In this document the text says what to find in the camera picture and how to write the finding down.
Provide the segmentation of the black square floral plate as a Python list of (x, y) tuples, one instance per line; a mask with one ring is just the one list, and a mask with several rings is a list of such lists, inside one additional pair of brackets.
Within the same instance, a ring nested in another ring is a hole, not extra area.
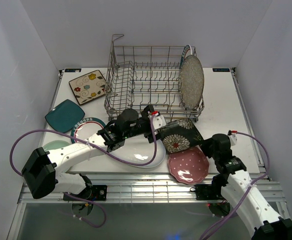
[(197, 146), (203, 137), (190, 119), (180, 119), (159, 129), (159, 137), (168, 153), (177, 153)]

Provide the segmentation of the speckled beige blue round plate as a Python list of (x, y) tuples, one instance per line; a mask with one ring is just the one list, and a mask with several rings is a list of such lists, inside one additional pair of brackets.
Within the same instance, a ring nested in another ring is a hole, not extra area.
[(187, 109), (196, 109), (203, 96), (204, 71), (200, 60), (188, 55), (181, 64), (179, 72), (180, 94)]

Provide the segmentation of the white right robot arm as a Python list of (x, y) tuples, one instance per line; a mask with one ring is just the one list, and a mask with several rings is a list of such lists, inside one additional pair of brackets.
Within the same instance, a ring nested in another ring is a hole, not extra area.
[(211, 191), (214, 197), (224, 198), (232, 210), (201, 235), (210, 238), (233, 214), (237, 214), (253, 240), (292, 240), (292, 220), (284, 219), (267, 202), (256, 186), (260, 178), (252, 179), (244, 163), (232, 154), (238, 131), (218, 133), (200, 142), (208, 158), (214, 160), (218, 175), (213, 177)]

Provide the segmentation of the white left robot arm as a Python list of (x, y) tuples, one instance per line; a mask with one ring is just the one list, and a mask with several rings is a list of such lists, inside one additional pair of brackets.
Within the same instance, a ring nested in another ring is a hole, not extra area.
[[(147, 166), (157, 155), (156, 131), (165, 125), (165, 118), (152, 105), (146, 106), (141, 113), (127, 108), (117, 119), (86, 139), (78, 139), (76, 143), (51, 151), (45, 151), (42, 147), (35, 149), (21, 175), (34, 199), (41, 199), (53, 192), (62, 192), (86, 200), (92, 194), (91, 181), (80, 173), (67, 173), (71, 167), (101, 155), (108, 155), (134, 167)], [(113, 152), (123, 148), (127, 139), (140, 135), (154, 144), (154, 154), (150, 159), (135, 161), (113, 155)]]

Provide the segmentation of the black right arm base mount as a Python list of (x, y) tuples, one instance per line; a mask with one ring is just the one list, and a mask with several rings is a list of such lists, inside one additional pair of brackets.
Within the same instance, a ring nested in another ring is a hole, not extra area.
[(190, 192), (195, 194), (198, 201), (219, 199), (211, 184), (196, 184), (190, 188)]

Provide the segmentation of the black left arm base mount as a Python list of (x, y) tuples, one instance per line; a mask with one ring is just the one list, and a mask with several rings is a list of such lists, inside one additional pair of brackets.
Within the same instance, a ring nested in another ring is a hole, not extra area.
[(63, 195), (64, 201), (105, 201), (107, 198), (107, 185), (89, 185), (79, 194), (67, 193)]

